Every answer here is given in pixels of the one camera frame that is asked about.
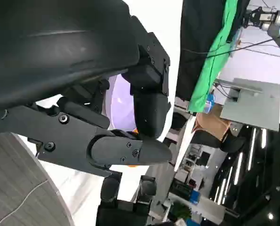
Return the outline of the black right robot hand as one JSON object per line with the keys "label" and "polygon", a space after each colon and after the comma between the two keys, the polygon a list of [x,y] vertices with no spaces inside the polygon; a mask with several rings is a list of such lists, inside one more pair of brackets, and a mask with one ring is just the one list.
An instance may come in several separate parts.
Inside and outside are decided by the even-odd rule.
{"label": "black right robot hand", "polygon": [[103,181],[97,209],[97,226],[145,226],[151,202],[157,192],[154,177],[141,176],[136,190],[136,200],[128,202],[118,199],[121,173],[113,173]]}

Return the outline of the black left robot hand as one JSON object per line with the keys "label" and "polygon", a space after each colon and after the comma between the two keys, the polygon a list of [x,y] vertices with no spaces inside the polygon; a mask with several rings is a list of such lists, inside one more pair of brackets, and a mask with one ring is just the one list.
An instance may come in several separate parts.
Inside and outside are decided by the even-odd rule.
{"label": "black left robot hand", "polygon": [[[170,58],[121,0],[0,0],[0,132],[25,136],[46,162],[102,177],[112,165],[169,162],[158,140]],[[138,133],[109,130],[88,85],[130,83]]]}

